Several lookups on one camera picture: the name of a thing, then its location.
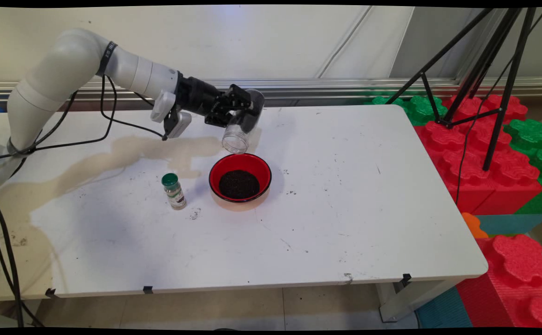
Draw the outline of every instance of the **floor tile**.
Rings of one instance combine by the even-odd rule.
[[[414,313],[383,323],[373,284],[284,288],[286,330],[418,328]]]
[[[281,288],[128,298],[121,328],[284,330]]]
[[[37,318],[46,327],[118,328],[126,296],[44,299]]]

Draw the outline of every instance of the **green jar lid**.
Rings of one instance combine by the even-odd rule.
[[[166,174],[161,177],[161,184],[164,186],[173,186],[178,182],[178,176],[176,174]]]

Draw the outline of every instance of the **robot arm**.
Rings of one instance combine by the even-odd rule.
[[[85,29],[63,32],[50,52],[30,70],[8,98],[11,139],[0,161],[0,185],[19,165],[23,155],[17,151],[31,146],[41,128],[71,93],[93,76],[109,76],[124,89],[155,100],[151,119],[163,121],[165,136],[178,137],[190,123],[187,110],[205,116],[205,123],[225,127],[232,110],[252,112],[250,94],[236,85],[222,93],[213,85],[176,70],[151,62],[118,47],[113,42]]]

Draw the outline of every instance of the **teal foam mat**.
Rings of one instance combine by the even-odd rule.
[[[420,328],[472,327],[456,287],[427,302],[416,312]]]
[[[488,235],[525,234],[542,223],[542,214],[477,215]]]

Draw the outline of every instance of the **table leg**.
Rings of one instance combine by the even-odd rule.
[[[461,281],[457,279],[411,281],[397,293],[392,282],[377,284],[382,321],[397,322],[401,320],[407,314],[422,307]]]

